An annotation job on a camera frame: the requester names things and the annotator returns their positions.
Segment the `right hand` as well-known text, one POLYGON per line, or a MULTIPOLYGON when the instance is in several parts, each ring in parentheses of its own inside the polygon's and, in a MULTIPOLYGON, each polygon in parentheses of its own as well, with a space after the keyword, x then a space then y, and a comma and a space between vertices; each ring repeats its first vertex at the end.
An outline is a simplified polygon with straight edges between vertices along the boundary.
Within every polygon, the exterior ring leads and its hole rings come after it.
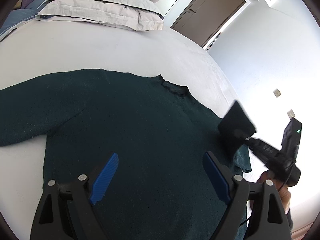
POLYGON ((271 180, 273 182, 274 186, 276 187, 279 193, 285 213, 287 213, 288 209, 290 209, 291 200, 291 193, 288 190, 288 186, 286 184, 283 184, 282 181, 279 181, 276 178, 274 178, 273 173, 270 170, 263 172, 260 175, 260 178, 257 180, 257 183, 263 183, 266 180, 271 180))

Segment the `dark right sleeve forearm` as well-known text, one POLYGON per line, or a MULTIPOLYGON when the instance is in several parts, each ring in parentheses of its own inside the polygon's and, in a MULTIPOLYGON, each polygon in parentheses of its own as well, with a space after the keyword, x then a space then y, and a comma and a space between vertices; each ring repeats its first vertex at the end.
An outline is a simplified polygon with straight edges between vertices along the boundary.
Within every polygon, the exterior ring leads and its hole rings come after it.
POLYGON ((293 229, 293 220, 291 218, 291 211, 290 209, 288 209, 287 213, 286 213, 286 217, 287 217, 287 221, 289 224, 289 230, 290 230, 290 235, 292 235, 292 229, 293 229))

